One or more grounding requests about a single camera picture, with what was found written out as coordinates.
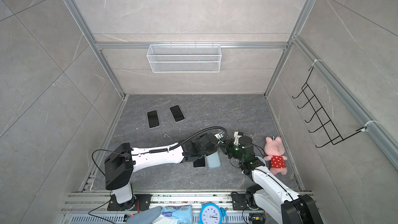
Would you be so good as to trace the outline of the grey-green phone case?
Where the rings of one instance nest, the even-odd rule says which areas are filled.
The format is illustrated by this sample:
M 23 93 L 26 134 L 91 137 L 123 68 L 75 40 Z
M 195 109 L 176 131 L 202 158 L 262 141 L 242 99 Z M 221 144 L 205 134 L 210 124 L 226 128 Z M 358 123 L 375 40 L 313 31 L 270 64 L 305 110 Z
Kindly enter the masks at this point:
M 206 156 L 207 166 L 210 169 L 215 169 L 221 167 L 221 161 L 218 152 L 215 152 L 209 156 Z

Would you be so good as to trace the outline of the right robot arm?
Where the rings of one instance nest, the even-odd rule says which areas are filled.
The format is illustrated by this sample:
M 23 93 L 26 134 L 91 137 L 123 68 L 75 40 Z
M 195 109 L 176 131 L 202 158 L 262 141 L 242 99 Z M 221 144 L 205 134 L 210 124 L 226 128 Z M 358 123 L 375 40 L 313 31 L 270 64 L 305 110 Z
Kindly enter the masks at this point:
M 250 208 L 261 208 L 279 224 L 322 224 L 318 207 L 309 195 L 301 195 L 282 183 L 255 155 L 248 136 L 237 133 L 235 140 L 224 141 L 220 148 L 229 158 L 239 160 L 243 174 L 256 183 L 247 188 L 246 201 Z

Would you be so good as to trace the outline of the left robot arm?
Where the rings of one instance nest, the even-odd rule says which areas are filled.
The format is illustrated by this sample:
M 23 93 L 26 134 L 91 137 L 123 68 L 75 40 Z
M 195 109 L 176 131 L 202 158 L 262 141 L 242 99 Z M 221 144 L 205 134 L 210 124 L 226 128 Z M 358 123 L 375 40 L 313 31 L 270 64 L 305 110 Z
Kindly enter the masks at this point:
M 123 143 L 104 161 L 106 190 L 113 192 L 111 203 L 122 205 L 133 200 L 132 173 L 162 164 L 192 162 L 199 166 L 205 157 L 217 152 L 226 138 L 224 132 L 204 133 L 163 147 L 132 148 Z

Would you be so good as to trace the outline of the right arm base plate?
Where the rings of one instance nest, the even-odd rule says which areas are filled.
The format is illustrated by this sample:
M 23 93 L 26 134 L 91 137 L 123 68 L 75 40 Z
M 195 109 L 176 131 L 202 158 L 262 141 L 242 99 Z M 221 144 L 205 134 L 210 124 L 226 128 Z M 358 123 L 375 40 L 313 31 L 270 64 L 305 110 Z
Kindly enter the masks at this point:
M 232 205 L 235 211 L 249 209 L 258 209 L 255 204 L 254 197 L 251 193 L 240 194 L 238 192 L 231 193 Z

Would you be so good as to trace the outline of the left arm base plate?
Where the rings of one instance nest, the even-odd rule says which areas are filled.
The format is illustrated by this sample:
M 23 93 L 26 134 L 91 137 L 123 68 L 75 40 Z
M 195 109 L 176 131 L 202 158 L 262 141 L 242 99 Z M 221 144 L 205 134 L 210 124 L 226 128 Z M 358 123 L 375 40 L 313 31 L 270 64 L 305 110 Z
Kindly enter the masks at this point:
M 125 203 L 119 204 L 114 195 L 111 196 L 108 211 L 145 211 L 149 209 L 151 202 L 151 194 L 134 195 L 133 199 Z

